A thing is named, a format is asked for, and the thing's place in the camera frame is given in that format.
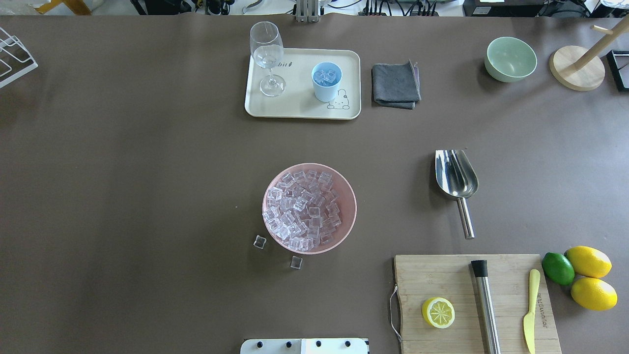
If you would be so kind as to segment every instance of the dish rack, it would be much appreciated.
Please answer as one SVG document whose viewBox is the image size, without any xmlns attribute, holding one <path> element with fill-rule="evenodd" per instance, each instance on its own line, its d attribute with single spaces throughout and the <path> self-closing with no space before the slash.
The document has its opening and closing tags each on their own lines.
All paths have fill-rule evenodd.
<svg viewBox="0 0 629 354">
<path fill-rule="evenodd" d="M 0 88 L 37 67 L 37 62 L 16 36 L 0 27 Z"/>
</svg>

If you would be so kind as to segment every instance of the blue cup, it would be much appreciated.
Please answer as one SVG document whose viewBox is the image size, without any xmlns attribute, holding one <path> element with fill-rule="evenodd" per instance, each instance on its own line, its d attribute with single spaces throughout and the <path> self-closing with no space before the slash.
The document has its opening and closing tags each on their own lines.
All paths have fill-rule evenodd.
<svg viewBox="0 0 629 354">
<path fill-rule="evenodd" d="M 323 80 L 321 80 L 320 77 L 321 72 L 324 74 Z M 321 102 L 330 102 L 337 96 L 343 72 L 341 71 L 341 68 L 334 63 L 322 62 L 314 66 L 310 77 L 313 80 L 314 95 L 317 100 Z"/>
</svg>

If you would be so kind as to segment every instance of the tray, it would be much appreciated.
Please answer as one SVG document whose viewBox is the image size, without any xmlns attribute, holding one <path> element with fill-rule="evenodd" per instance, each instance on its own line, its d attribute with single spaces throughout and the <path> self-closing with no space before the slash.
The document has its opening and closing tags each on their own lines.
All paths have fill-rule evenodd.
<svg viewBox="0 0 629 354">
<path fill-rule="evenodd" d="M 310 78 L 312 68 L 325 61 L 343 71 L 339 95 L 327 103 L 316 99 Z M 260 92 L 260 80 L 268 70 L 249 58 L 245 109 L 254 117 L 350 120 L 360 114 L 360 57 L 351 50 L 285 48 L 273 73 L 286 80 L 286 89 L 278 97 L 267 97 Z"/>
<path fill-rule="evenodd" d="M 286 338 L 245 340 L 240 354 L 369 354 L 361 338 Z"/>
<path fill-rule="evenodd" d="M 487 260 L 502 353 L 528 354 L 522 320 L 528 312 L 528 273 L 535 268 L 542 274 L 535 313 L 535 353 L 561 354 L 540 259 L 539 254 L 397 255 L 402 354 L 485 353 L 476 281 L 469 266 L 473 260 Z M 435 296 L 454 305 L 456 318 L 447 329 L 431 327 L 421 315 L 421 305 Z"/>
</svg>

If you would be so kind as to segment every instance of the yellow knife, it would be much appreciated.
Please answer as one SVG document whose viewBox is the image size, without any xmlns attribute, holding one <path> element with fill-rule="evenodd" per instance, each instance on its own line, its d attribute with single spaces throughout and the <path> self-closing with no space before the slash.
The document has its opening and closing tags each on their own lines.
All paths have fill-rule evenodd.
<svg viewBox="0 0 629 354">
<path fill-rule="evenodd" d="M 528 313 L 524 315 L 524 339 L 531 354 L 535 354 L 535 303 L 540 290 L 540 271 L 531 269 L 528 275 Z"/>
</svg>

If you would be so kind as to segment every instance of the brown tabletop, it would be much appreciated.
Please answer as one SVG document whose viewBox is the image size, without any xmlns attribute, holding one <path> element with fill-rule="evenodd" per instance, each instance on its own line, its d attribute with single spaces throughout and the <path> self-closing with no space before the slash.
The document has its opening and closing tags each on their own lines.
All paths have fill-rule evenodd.
<svg viewBox="0 0 629 354">
<path fill-rule="evenodd" d="M 609 255 L 620 299 L 589 311 L 549 284 L 562 350 L 626 352 L 629 96 L 609 70 L 578 93 L 547 67 L 559 47 L 601 38 L 590 25 L 618 20 L 263 18 L 286 47 L 360 55 L 355 120 L 245 112 L 248 31 L 262 17 L 0 18 L 40 65 L 0 89 L 3 353 L 236 354 L 245 338 L 344 336 L 397 353 L 394 255 L 579 244 Z M 530 77 L 487 74 L 484 51 L 500 36 L 533 47 Z M 629 49 L 629 35 L 610 48 Z M 375 104 L 371 67 L 408 59 L 421 103 Z M 435 149 L 466 149 L 478 175 L 473 241 L 435 182 Z M 341 172 L 358 217 L 339 247 L 296 271 L 274 241 L 252 243 L 267 235 L 269 181 L 303 162 Z"/>
</svg>

